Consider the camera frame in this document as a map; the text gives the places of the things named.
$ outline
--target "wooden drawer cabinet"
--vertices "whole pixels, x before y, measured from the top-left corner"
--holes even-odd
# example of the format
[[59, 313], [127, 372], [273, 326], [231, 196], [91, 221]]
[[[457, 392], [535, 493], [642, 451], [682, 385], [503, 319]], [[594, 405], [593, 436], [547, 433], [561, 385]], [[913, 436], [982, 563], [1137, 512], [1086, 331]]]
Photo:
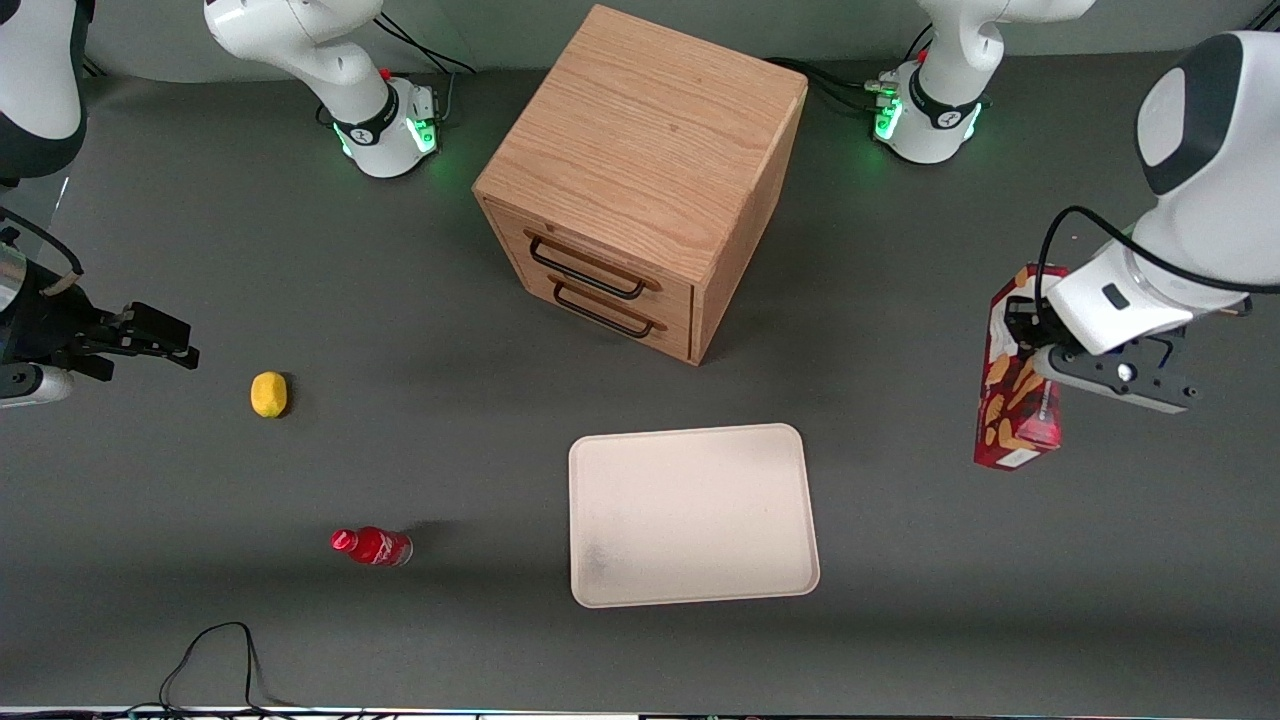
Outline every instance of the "wooden drawer cabinet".
[[596, 5], [474, 192], [529, 292], [696, 365], [804, 96], [797, 73]]

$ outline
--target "plastic tray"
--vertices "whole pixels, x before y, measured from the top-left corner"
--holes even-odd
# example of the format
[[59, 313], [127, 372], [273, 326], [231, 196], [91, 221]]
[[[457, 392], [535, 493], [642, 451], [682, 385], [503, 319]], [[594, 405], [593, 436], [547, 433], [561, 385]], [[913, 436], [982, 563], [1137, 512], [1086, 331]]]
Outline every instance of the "plastic tray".
[[818, 546], [800, 433], [584, 437], [568, 454], [570, 575], [586, 607], [805, 594]]

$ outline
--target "red snack box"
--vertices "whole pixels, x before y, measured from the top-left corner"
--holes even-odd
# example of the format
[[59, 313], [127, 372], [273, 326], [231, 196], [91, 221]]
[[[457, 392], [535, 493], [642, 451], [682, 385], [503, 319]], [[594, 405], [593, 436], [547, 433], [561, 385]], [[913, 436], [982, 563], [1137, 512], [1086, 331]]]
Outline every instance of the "red snack box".
[[[1044, 265], [1044, 292], [1066, 273], [1066, 268]], [[1057, 450], [1062, 442], [1057, 383], [1046, 380], [1032, 368], [1032, 354], [1018, 347], [1005, 324], [1009, 299], [1032, 297], [1034, 283], [1033, 263], [1019, 270], [991, 299], [973, 461], [996, 470], [1016, 470]]]

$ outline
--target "plastic bottle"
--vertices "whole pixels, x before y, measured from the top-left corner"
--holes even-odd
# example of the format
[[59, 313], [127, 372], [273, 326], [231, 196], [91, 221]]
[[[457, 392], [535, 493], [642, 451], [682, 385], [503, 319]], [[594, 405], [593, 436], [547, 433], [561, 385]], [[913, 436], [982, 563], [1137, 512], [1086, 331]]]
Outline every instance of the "plastic bottle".
[[340, 529], [329, 538], [329, 544], [364, 565], [398, 566], [413, 556], [413, 541], [408, 536], [374, 527]]

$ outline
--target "drawer handle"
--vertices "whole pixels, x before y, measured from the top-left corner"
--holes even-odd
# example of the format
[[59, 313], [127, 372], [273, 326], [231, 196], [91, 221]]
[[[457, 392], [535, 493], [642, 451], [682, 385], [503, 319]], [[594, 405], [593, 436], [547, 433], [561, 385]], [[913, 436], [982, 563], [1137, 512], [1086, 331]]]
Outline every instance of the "drawer handle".
[[630, 290], [630, 291], [613, 287], [612, 284], [609, 284], [607, 282], [603, 282], [603, 281], [598, 281], [598, 279], [593, 278], [591, 275], [585, 275], [585, 274], [575, 270], [573, 268], [570, 268], [568, 265], [564, 265], [562, 263], [557, 263], [556, 260], [552, 260], [550, 258], [544, 258], [544, 256], [539, 255], [538, 254], [538, 249], [541, 247], [543, 238], [540, 238], [540, 237], [538, 237], [538, 236], [535, 236], [532, 233], [529, 233], [529, 236], [532, 238], [532, 241], [529, 243], [529, 254], [532, 255], [534, 260], [536, 260], [539, 264], [547, 265], [548, 268], [550, 268], [553, 270], [558, 270], [558, 272], [561, 272], [561, 273], [563, 273], [563, 274], [573, 278], [575, 281], [577, 281], [577, 282], [580, 282], [582, 284], [589, 284], [589, 286], [594, 287], [595, 290], [599, 290], [600, 292], [607, 292], [607, 293], [612, 295], [613, 297], [620, 297], [622, 300], [635, 300], [636, 297], [640, 297], [640, 291], [644, 290], [644, 281], [637, 279], [636, 281], [636, 287], [634, 290]]
[[604, 315], [600, 315], [599, 313], [593, 313], [593, 311], [588, 310], [586, 307], [582, 307], [577, 302], [573, 302], [571, 300], [566, 300], [566, 299], [561, 297], [561, 291], [562, 290], [564, 290], [564, 283], [558, 282], [558, 283], [556, 283], [556, 290], [552, 291], [552, 297], [556, 299], [556, 302], [561, 307], [566, 307], [568, 310], [572, 310], [572, 311], [577, 313], [579, 315], [582, 315], [584, 318], [586, 318], [589, 320], [595, 320], [596, 323], [600, 323], [602, 325], [609, 328], [611, 331], [617, 331], [617, 332], [620, 332], [620, 333], [622, 333], [622, 334], [625, 334], [627, 337], [634, 337], [636, 340], [646, 338], [646, 337], [649, 337], [649, 333], [653, 332], [653, 325], [654, 325], [653, 320], [645, 322], [644, 329], [634, 331], [634, 329], [623, 325], [622, 323], [616, 323], [616, 322], [605, 318]]

